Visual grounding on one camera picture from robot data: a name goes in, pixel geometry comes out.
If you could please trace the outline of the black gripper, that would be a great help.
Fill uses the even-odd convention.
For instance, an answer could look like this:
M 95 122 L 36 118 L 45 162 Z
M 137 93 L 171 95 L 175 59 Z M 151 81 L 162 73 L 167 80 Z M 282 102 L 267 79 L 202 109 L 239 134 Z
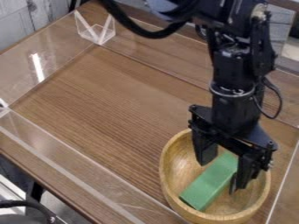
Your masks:
M 260 170 L 270 169 L 276 142 L 259 125 L 264 114 L 266 89 L 210 89 L 211 107 L 190 106 L 191 140 L 196 161 L 207 165 L 218 156 L 218 146 L 238 155 L 238 170 L 232 174 L 228 194 L 246 189 Z

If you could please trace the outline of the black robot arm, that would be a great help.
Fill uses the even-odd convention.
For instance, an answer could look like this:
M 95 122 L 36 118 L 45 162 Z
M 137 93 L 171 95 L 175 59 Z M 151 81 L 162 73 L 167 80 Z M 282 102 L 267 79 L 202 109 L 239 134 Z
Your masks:
M 202 165 L 218 156 L 219 147 L 238 155 L 230 181 L 235 192 L 270 169 L 278 149 L 259 124 L 276 59 L 267 0 L 148 0 L 148 5 L 167 21 L 202 20 L 207 25 L 212 104 L 190 106 L 191 138 Z

